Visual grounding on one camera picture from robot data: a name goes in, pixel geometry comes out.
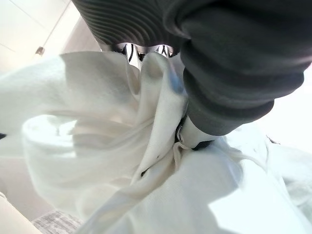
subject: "wrinkled fabric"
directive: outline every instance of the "wrinkled fabric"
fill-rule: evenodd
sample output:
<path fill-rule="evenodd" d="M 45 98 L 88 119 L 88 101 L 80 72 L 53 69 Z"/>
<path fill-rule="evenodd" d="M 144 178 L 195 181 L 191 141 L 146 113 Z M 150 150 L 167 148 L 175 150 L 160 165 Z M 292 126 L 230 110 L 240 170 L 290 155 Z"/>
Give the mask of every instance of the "wrinkled fabric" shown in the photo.
<path fill-rule="evenodd" d="M 311 155 L 252 124 L 196 152 L 175 143 L 187 96 L 159 54 L 141 72 L 116 53 L 62 55 L 1 78 L 0 94 L 1 155 L 23 148 L 38 193 L 85 220 L 78 234 L 312 232 L 310 191 L 287 187 L 311 185 Z M 286 152 L 304 176 L 279 168 Z"/>

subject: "ribbed fabric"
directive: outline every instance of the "ribbed fabric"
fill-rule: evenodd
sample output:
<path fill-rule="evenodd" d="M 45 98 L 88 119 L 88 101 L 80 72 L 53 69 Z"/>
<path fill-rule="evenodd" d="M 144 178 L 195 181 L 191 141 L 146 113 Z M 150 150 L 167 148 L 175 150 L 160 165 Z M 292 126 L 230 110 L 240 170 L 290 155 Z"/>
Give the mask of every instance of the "ribbed fabric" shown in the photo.
<path fill-rule="evenodd" d="M 158 0 L 181 49 L 188 115 L 221 136 L 268 113 L 312 61 L 312 1 Z"/>

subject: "white wall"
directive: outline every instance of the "white wall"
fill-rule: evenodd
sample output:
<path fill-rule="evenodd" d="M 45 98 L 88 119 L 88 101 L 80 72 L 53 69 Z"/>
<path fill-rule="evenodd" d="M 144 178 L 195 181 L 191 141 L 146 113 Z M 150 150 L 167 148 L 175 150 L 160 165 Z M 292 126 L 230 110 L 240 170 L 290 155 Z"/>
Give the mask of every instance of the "white wall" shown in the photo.
<path fill-rule="evenodd" d="M 0 0 L 0 74 L 30 61 L 69 0 Z"/>

